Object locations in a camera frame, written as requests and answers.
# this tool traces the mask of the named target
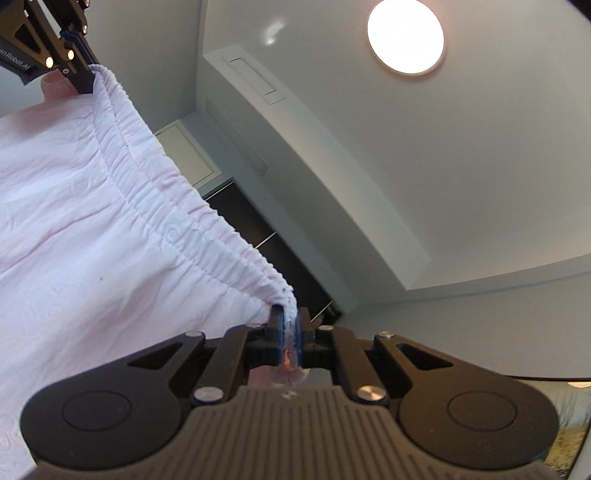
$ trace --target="ceiling light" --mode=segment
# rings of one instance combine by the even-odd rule
[[[400,73],[430,72],[444,54],[443,29],[417,0],[383,0],[369,14],[369,44],[378,58]]]
[[[569,382],[569,385],[576,388],[587,388],[591,387],[591,382]]]

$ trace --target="white fabric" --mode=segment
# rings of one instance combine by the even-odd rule
[[[0,478],[36,391],[185,330],[293,321],[291,287],[204,202],[104,67],[0,119]]]

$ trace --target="screw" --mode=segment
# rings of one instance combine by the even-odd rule
[[[215,403],[223,398],[223,390],[218,387],[200,387],[193,392],[193,397],[203,403]]]
[[[357,396],[361,400],[377,402],[386,398],[386,391],[382,387],[364,385],[357,390]]]
[[[281,396],[286,400],[291,400],[292,398],[297,397],[297,392],[295,390],[286,390]]]

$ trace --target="white wall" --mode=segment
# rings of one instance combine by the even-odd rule
[[[200,0],[100,0],[87,39],[156,131],[195,106]]]
[[[591,377],[591,274],[441,300],[366,306],[340,325],[392,330],[507,375]],[[571,480],[591,473],[587,442]]]
[[[43,101],[39,80],[34,80],[25,87],[18,75],[0,67],[0,85],[2,85],[0,117],[18,112]]]

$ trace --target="logo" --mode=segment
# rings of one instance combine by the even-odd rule
[[[15,57],[12,53],[7,52],[2,47],[0,47],[0,56],[11,61],[15,65],[18,65],[20,68],[22,68],[24,70],[27,70],[31,67],[28,63],[20,60],[18,57]]]

